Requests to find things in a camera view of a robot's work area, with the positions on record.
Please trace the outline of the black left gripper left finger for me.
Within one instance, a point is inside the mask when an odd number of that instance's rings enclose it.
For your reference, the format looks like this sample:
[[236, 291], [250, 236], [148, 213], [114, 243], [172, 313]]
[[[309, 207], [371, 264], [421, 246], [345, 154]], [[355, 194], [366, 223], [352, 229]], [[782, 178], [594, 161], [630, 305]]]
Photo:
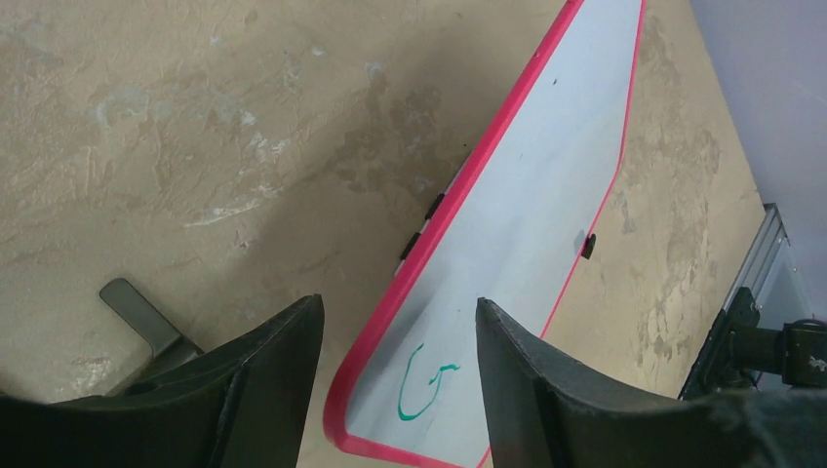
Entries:
[[305, 296], [116, 396], [1, 401], [5, 467], [294, 467], [325, 324]]

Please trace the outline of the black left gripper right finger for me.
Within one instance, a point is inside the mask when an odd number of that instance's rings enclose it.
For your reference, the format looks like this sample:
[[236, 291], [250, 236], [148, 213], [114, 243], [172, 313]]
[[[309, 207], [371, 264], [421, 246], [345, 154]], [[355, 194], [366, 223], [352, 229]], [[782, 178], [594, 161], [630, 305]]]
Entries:
[[725, 391], [692, 401], [631, 386], [476, 307], [496, 467], [822, 467], [826, 394]]

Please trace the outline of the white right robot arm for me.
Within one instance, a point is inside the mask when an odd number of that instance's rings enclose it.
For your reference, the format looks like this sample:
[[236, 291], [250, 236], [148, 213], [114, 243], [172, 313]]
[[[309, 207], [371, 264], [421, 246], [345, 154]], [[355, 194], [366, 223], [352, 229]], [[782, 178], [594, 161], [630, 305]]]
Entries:
[[763, 375], [794, 388], [826, 386], [826, 323], [800, 319], [779, 330], [758, 326], [759, 308], [750, 289], [736, 290], [720, 311], [679, 393], [697, 399], [729, 389], [759, 388]]

